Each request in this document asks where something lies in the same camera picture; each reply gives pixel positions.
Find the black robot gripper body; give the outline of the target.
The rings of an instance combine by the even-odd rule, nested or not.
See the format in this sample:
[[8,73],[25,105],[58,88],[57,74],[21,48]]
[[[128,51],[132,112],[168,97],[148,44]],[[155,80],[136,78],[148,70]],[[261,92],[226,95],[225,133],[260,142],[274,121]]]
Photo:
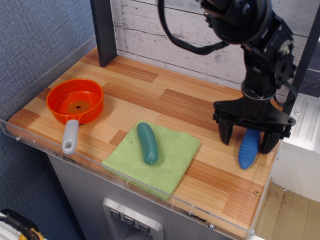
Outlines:
[[278,110],[271,102],[276,95],[276,87],[254,90],[241,86],[243,97],[236,100],[216,101],[213,103],[213,120],[254,129],[260,132],[279,133],[281,139],[289,137],[296,120],[289,114]]

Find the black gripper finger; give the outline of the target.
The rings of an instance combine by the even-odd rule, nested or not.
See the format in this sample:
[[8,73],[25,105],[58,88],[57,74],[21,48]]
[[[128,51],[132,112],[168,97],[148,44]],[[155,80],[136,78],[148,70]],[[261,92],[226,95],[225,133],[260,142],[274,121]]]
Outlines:
[[224,121],[223,119],[220,119],[218,121],[218,131],[220,140],[225,144],[228,145],[233,133],[233,127],[234,125]]
[[281,133],[265,132],[263,135],[261,149],[260,149],[261,153],[269,154],[278,144],[281,137],[282,137]]

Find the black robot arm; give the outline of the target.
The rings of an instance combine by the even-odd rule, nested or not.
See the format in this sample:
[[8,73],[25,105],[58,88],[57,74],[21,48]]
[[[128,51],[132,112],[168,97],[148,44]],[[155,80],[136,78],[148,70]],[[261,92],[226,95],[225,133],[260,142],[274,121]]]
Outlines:
[[203,0],[201,7],[209,26],[225,43],[240,45],[246,69],[242,97],[216,101],[213,119],[220,139],[228,144],[234,126],[264,133],[260,150],[270,153],[279,140],[289,137],[295,120],[272,101],[297,69],[292,54],[292,31],[275,14],[269,0]]

